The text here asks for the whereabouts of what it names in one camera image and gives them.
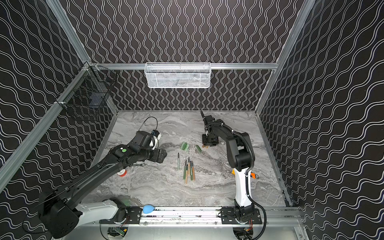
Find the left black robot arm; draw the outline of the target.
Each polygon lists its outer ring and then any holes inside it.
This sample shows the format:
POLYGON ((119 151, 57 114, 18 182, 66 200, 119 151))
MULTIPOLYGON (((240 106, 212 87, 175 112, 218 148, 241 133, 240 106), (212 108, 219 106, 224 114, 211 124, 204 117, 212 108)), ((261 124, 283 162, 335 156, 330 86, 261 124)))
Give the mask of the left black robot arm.
POLYGON ((105 220, 124 224, 130 216, 126 205, 116 199, 85 205, 83 199, 112 175, 137 162, 161 164, 167 156, 159 147, 159 131, 137 131, 126 145, 117 145, 95 166, 57 189, 41 192, 37 205, 38 217, 55 239, 68 235, 75 228, 105 220))

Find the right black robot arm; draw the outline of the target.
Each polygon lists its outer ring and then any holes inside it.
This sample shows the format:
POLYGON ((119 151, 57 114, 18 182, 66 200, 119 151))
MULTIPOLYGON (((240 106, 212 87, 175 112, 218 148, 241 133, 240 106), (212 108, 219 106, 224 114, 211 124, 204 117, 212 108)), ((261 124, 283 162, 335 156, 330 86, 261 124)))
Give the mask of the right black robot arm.
POLYGON ((228 163, 235 170, 235 216, 239 222, 245 223, 253 217, 256 206, 262 207, 253 200, 251 194, 250 177, 256 156, 250 136, 248 133, 235 131, 221 119, 215 119, 203 112, 201 116, 204 123, 203 147, 217 146, 219 139, 226 144, 228 163))

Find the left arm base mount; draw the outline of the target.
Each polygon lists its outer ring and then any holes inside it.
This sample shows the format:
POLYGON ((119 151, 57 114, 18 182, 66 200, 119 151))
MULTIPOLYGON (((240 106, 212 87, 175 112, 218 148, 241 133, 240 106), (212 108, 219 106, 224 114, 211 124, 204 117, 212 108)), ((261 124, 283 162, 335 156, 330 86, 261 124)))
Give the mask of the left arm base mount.
POLYGON ((109 220, 101 220, 101 224, 109 225, 130 225, 139 224, 143 209, 140 207, 120 208, 114 217, 109 220))

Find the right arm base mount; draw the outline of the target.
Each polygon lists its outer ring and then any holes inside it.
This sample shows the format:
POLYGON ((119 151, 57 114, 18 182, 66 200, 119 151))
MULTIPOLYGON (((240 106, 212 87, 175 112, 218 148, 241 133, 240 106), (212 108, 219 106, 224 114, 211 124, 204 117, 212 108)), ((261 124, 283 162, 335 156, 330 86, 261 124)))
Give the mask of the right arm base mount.
POLYGON ((247 207, 223 207, 218 216, 223 225, 246 225, 252 221, 253 224, 261 225, 262 218, 260 211, 254 206, 247 207))

